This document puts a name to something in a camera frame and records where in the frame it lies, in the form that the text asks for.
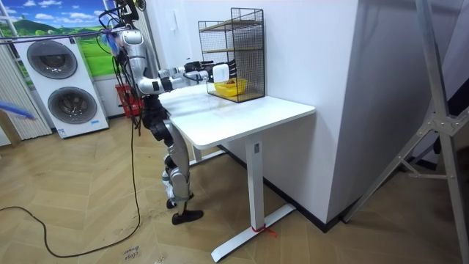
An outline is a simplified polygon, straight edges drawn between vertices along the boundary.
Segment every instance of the washing machine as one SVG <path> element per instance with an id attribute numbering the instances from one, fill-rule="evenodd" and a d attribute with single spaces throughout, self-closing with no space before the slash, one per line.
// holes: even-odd
<path id="1" fill-rule="evenodd" d="M 108 119 L 77 40 L 16 43 L 29 77 L 62 138 L 108 128 Z"/>

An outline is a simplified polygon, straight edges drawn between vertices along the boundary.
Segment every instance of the desk top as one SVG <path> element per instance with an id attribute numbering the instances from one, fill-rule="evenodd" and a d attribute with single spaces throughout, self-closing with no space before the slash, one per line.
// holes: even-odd
<path id="1" fill-rule="evenodd" d="M 313 106 L 266 96 L 234 103 L 207 94 L 207 86 L 160 95 L 170 120 L 194 147 L 204 150 L 313 114 Z"/>

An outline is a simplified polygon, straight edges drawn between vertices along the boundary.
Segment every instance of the herringbone floor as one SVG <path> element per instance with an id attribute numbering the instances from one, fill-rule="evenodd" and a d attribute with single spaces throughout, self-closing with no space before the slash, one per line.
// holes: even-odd
<path id="1" fill-rule="evenodd" d="M 0 150 L 0 208 L 20 205 L 41 218 L 58 254 L 99 247 L 136 225 L 130 167 L 130 123 L 62 140 L 56 134 Z M 40 224 L 24 212 L 0 212 L 1 263 L 213 263 L 210 252 L 249 227 L 244 168 L 224 155 L 191 170 L 189 208 L 205 215 L 173 226 L 160 181 L 166 148 L 146 131 L 136 137 L 141 229 L 110 249 L 71 259 L 45 250 Z M 265 211 L 284 201 L 265 188 Z M 222 263 L 459 263 L 447 185 L 397 175 L 348 224 L 327 234 L 294 212 Z"/>

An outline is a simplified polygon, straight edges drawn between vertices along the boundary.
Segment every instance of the metal wire shelf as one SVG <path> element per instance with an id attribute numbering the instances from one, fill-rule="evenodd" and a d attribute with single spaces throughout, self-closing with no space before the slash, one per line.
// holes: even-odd
<path id="1" fill-rule="evenodd" d="M 235 61 L 237 75 L 222 84 L 208 84 L 207 92 L 236 103 L 265 96 L 264 12 L 232 8 L 228 21 L 200 21 L 204 61 Z"/>

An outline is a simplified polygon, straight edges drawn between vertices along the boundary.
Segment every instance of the white desk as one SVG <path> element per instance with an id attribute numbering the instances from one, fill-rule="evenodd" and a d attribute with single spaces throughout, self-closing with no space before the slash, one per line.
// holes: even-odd
<path id="1" fill-rule="evenodd" d="M 249 205 L 251 226 L 255 230 L 269 227 L 295 208 L 284 205 L 264 217 L 262 145 L 260 131 L 300 117 L 313 114 L 316 109 L 287 100 L 264 98 L 244 103 L 233 103 L 207 94 L 205 84 L 177 89 L 160 96 L 161 103 L 170 113 L 170 120 L 192 143 L 195 161 L 191 165 L 223 154 L 223 151 L 202 157 L 200 150 L 245 137 L 248 167 Z M 222 244 L 212 252 L 215 262 L 257 235 L 252 228 Z"/>

